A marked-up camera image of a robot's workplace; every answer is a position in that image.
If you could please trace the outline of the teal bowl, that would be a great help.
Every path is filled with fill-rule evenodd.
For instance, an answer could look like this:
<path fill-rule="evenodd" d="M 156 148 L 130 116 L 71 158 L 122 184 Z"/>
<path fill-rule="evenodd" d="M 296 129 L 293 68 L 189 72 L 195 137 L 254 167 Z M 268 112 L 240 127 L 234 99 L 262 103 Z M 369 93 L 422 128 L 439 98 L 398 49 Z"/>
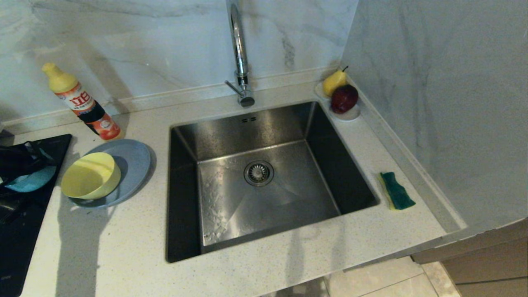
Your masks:
<path fill-rule="evenodd" d="M 28 193 L 44 187 L 55 175 L 56 167 L 45 167 L 43 169 L 29 169 L 30 174 L 16 178 L 3 187 L 19 193 Z"/>

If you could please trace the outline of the yellow bowl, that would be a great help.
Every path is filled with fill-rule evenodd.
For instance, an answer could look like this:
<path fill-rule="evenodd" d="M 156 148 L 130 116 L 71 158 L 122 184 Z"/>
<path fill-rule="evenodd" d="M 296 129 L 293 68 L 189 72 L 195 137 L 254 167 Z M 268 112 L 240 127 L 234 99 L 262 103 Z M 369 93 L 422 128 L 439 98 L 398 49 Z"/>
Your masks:
<path fill-rule="evenodd" d="M 108 153 L 96 152 L 76 160 L 61 180 L 61 191 L 66 197 L 96 200 L 117 188 L 121 169 Z"/>

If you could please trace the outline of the orange dish soap bottle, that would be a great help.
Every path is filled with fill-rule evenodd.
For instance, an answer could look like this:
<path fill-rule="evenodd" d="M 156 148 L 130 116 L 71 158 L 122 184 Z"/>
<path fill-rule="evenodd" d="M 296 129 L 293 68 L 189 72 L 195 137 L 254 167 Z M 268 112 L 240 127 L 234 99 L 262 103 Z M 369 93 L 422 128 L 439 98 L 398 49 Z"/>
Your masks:
<path fill-rule="evenodd" d="M 84 88 L 77 77 L 62 71 L 54 63 L 43 64 L 48 86 L 62 103 L 104 141 L 121 139 L 125 132 Z"/>

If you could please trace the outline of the grey-blue plate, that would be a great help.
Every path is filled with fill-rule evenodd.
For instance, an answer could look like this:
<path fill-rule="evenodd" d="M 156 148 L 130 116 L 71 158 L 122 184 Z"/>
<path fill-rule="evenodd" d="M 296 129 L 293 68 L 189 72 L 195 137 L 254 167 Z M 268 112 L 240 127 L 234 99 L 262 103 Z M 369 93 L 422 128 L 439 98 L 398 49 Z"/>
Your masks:
<path fill-rule="evenodd" d="M 85 156 L 94 153 L 107 153 L 113 157 L 121 170 L 120 182 L 111 193 L 98 199 L 70 196 L 70 201 L 80 207 L 110 207 L 126 201 L 147 181 L 147 175 L 153 166 L 149 147 L 132 139 L 120 139 L 102 144 L 87 152 Z"/>

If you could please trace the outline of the green and yellow sponge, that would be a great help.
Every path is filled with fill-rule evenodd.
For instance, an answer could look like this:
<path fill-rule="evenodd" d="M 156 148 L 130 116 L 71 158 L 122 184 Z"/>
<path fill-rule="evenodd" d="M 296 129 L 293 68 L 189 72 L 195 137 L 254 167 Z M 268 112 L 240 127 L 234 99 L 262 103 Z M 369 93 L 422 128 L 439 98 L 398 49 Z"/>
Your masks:
<path fill-rule="evenodd" d="M 379 178 L 392 210 L 406 210 L 416 205 L 407 190 L 397 181 L 394 172 L 381 172 Z"/>

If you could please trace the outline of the metal sink drain strainer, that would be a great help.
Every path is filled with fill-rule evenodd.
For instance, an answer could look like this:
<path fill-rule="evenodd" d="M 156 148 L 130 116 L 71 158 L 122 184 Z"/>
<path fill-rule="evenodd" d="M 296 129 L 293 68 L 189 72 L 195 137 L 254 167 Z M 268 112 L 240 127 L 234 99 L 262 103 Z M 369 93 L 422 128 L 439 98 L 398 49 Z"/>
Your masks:
<path fill-rule="evenodd" d="M 265 160 L 255 160 L 245 167 L 243 171 L 245 181 L 254 187 L 270 184 L 275 176 L 275 169 Z"/>

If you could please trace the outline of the stainless steel sink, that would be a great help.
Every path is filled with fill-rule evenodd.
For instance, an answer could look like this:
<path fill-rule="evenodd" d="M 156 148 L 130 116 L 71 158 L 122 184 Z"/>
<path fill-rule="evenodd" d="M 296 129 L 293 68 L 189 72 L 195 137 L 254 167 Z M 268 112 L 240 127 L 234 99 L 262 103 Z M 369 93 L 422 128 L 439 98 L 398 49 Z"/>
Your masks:
<path fill-rule="evenodd" d="M 255 160 L 275 169 L 270 184 L 245 181 Z M 168 169 L 168 263 L 379 203 L 316 101 L 173 126 Z"/>

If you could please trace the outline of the black induction cooktop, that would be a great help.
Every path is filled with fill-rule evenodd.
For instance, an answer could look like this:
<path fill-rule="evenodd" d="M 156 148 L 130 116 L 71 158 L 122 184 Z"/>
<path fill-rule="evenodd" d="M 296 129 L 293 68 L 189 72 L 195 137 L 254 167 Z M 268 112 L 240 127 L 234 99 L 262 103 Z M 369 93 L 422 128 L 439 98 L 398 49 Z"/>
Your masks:
<path fill-rule="evenodd" d="M 48 203 L 61 165 L 72 140 L 71 134 L 40 139 L 36 145 L 55 161 L 51 177 L 29 192 L 0 186 L 0 297 L 19 297 Z"/>

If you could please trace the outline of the chrome kitchen faucet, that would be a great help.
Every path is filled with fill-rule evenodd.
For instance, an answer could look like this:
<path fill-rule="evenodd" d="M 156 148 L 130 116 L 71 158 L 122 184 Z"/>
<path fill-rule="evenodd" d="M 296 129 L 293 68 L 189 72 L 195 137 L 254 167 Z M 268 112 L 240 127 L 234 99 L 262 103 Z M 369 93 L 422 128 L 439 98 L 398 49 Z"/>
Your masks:
<path fill-rule="evenodd" d="M 236 86 L 227 80 L 224 83 L 237 94 L 239 105 L 243 108 L 249 108 L 255 104 L 255 99 L 249 82 L 249 64 L 239 0 L 226 0 L 226 9 L 236 64 L 236 71 L 234 72 Z"/>

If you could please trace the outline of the yellow pear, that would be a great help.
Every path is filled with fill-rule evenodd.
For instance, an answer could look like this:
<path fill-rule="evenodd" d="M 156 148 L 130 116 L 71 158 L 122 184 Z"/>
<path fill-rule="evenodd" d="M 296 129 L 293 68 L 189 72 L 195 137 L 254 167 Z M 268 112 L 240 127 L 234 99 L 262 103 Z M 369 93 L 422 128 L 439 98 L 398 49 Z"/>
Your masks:
<path fill-rule="evenodd" d="M 333 92 L 341 86 L 347 84 L 347 74 L 346 70 L 349 66 L 344 67 L 343 69 L 338 69 L 331 75 L 329 75 L 322 83 L 323 94 L 331 97 Z"/>

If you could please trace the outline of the red apple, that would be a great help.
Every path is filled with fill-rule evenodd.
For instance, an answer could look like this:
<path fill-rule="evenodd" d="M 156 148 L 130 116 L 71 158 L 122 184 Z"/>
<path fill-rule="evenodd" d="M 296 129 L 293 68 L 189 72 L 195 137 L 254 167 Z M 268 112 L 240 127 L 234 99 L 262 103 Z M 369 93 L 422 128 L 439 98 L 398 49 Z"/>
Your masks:
<path fill-rule="evenodd" d="M 354 86 L 340 86 L 332 93 L 330 109 L 334 113 L 346 113 L 358 103 L 358 100 L 359 93 Z"/>

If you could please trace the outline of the small white dish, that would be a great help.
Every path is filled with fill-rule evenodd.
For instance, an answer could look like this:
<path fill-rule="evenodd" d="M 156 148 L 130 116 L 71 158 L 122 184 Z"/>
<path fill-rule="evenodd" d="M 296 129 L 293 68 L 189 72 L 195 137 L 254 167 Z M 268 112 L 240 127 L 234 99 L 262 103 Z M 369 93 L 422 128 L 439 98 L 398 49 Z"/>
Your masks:
<path fill-rule="evenodd" d="M 338 121 L 349 123 L 354 120 L 356 120 L 360 114 L 360 107 L 358 104 L 356 104 L 352 109 L 345 113 L 334 113 L 331 109 L 331 99 L 329 96 L 326 96 L 326 94 L 323 92 L 322 82 L 318 82 L 314 87 L 314 93 L 320 100 L 322 100 L 323 105 L 325 106 L 325 109 L 329 111 L 330 116 L 335 118 Z"/>

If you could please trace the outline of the wooden cabinet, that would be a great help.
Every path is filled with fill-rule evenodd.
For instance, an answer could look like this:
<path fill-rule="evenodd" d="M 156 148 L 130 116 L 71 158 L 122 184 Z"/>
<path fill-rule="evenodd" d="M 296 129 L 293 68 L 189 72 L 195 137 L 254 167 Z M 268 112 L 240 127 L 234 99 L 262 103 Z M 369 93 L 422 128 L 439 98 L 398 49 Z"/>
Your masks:
<path fill-rule="evenodd" d="M 463 297 L 528 297 L 528 217 L 412 259 L 441 263 Z"/>

